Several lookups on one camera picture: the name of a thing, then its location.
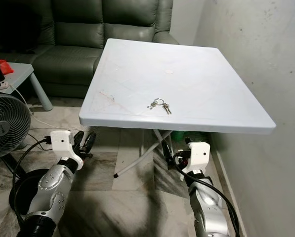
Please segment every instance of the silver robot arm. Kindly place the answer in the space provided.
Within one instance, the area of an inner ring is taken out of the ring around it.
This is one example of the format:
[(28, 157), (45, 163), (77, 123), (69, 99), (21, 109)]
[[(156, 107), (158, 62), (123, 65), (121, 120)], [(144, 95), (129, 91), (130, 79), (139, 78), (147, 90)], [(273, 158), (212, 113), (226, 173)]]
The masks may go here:
[[(202, 180), (212, 185), (210, 179)], [(196, 182), (191, 184), (188, 191), (197, 237), (228, 236), (227, 222), (222, 212), (222, 198), (213, 190)]]
[[(181, 156), (177, 156), (182, 171), (194, 178), (213, 185), (210, 177), (204, 175), (209, 162), (210, 145), (205, 142), (186, 141), (190, 150), (179, 150)], [(162, 142), (164, 156), (168, 169), (173, 169), (175, 160), (171, 157), (171, 151), (166, 141)], [(185, 180), (189, 187), (190, 205), (195, 216), (195, 231), (197, 237), (227, 237), (229, 231), (225, 216), (222, 212), (222, 198), (212, 189), (194, 182)]]
[(79, 144), (84, 133), (80, 133), (81, 136), (77, 137), (78, 146), (74, 145), (70, 131), (50, 133), (52, 149), (60, 160), (40, 179), (38, 192), (31, 201), (28, 214), (17, 237), (51, 237), (53, 235), (64, 213), (74, 174), (83, 166), (84, 162), (80, 156), (91, 157), (91, 154), (87, 153), (92, 147), (95, 133), (90, 138), (90, 146), (83, 146), (81, 149)]

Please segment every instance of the black wire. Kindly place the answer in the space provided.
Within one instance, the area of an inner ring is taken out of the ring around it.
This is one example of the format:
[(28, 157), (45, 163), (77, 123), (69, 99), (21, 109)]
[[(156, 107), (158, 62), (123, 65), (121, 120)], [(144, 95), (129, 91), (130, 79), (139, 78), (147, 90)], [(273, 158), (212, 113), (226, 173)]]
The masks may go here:
[[(34, 140), (36, 140), (36, 142), (38, 142), (38, 139), (36, 139), (34, 136), (32, 136), (32, 135), (29, 134), (29, 133), (28, 133), (28, 135), (29, 135), (30, 137), (32, 137)], [(40, 147), (41, 147), (41, 149), (42, 149), (43, 151), (52, 151), (52, 149), (45, 149), (44, 147), (42, 147), (41, 144), (40, 144)]]
[(10, 167), (10, 165), (7, 163), (7, 162), (4, 162), (4, 160), (2, 160), (3, 161), (3, 163), (5, 164), (5, 166), (8, 168), (8, 170), (13, 174), (13, 170), (12, 170), (12, 168)]
[(22, 219), (20, 213), (17, 210), (16, 204), (15, 204), (15, 197), (16, 197), (16, 190), (15, 190), (15, 173), (17, 168), (20, 166), (22, 160), (24, 159), (24, 157), (37, 145), (46, 142), (48, 139), (43, 139), (41, 141), (38, 141), (37, 143), (33, 144), (18, 160), (17, 165), (14, 168), (13, 174), (12, 174), (12, 189), (13, 189), (13, 193), (14, 193), (14, 200), (13, 200), (13, 206), (14, 206), (14, 213), (17, 216), (18, 222), (20, 227), (22, 227), (22, 224), (24, 223), (24, 220)]
[(219, 194), (225, 200), (225, 202), (227, 204), (227, 207), (228, 207), (228, 211), (230, 213), (230, 218), (231, 218), (231, 221), (232, 221), (232, 224), (233, 224), (233, 228), (234, 228), (234, 231), (235, 231), (235, 237), (240, 237), (238, 217), (237, 217), (236, 211), (235, 211), (233, 205), (231, 204), (231, 202), (227, 199), (227, 197), (219, 189), (217, 189), (213, 185), (208, 184), (208, 183), (206, 183), (206, 182), (204, 182), (204, 181), (202, 181), (200, 179), (196, 179), (196, 178), (186, 174), (185, 172), (183, 172), (179, 168), (178, 164), (175, 161), (175, 158), (177, 156), (178, 156), (178, 154), (175, 154), (172, 159), (173, 159), (173, 163), (175, 165), (175, 168), (178, 170), (178, 172), (180, 174), (182, 174), (183, 176), (185, 176), (185, 177), (187, 177), (187, 178), (189, 178), (189, 179), (191, 179), (191, 180), (193, 180), (193, 181), (195, 181), (197, 183), (200, 183), (200, 184), (212, 189), (213, 191), (215, 191), (217, 194)]

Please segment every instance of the red cloth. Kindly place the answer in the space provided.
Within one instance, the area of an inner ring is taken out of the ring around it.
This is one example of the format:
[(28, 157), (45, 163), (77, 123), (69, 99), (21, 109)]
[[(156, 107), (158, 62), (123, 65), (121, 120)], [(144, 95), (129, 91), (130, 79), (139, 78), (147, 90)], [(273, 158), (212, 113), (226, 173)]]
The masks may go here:
[(10, 67), (7, 61), (0, 59), (0, 70), (2, 74), (7, 75), (9, 73), (13, 73), (14, 70)]

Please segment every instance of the sofa backrest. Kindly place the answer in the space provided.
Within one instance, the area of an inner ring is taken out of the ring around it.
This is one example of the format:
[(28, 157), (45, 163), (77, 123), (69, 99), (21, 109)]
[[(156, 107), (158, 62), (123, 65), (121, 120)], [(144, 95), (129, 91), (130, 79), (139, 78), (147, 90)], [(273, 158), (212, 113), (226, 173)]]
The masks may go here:
[(169, 31), (172, 0), (52, 0), (55, 43), (103, 48), (108, 38), (151, 42)]

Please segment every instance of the fan grille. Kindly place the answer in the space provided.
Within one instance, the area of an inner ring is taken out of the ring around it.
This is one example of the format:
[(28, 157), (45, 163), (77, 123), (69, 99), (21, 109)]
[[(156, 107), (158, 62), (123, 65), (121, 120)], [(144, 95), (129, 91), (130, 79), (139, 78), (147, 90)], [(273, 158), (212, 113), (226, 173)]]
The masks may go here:
[(16, 149), (30, 128), (28, 108), (17, 98), (0, 93), (0, 157)]

